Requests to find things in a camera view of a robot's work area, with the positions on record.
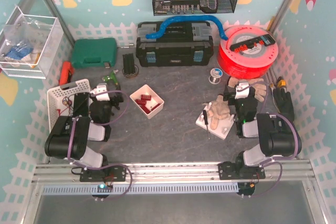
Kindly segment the black handled screwdriver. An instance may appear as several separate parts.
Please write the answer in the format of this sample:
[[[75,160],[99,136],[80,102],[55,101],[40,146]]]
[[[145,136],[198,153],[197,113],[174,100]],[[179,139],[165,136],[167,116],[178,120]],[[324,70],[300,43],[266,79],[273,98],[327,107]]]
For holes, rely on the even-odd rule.
[[[208,116],[207,116],[207,111],[206,110],[203,110],[203,119],[204,119],[204,124],[205,124],[206,130],[207,130],[207,137],[208,137],[208,139],[210,139],[209,130],[208,130]]]

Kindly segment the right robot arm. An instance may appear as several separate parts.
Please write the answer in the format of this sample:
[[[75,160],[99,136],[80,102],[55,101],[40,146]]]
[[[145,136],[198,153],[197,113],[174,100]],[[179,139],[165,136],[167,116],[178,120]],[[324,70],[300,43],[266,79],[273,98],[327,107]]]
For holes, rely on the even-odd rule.
[[[271,87],[278,113],[257,112],[256,84],[239,82],[234,91],[224,90],[224,101],[235,107],[236,129],[240,138],[257,138],[259,143],[238,154],[235,162],[218,165],[221,180],[257,180],[266,177],[267,165],[279,160],[295,158],[301,151],[302,141],[293,124],[294,112],[290,92],[283,80]]]

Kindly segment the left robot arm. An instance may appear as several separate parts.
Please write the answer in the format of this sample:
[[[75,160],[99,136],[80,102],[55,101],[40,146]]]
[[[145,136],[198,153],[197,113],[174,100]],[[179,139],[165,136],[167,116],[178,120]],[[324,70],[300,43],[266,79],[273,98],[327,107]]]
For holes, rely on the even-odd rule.
[[[105,155],[88,146],[89,141],[109,139],[112,109],[119,109],[123,101],[118,84],[108,91],[104,83],[89,92],[65,97],[63,103],[69,113],[59,113],[45,143],[46,155],[73,163],[71,173],[79,176],[80,182],[101,182],[101,188],[111,188],[114,182],[125,181],[123,165],[110,165]]]

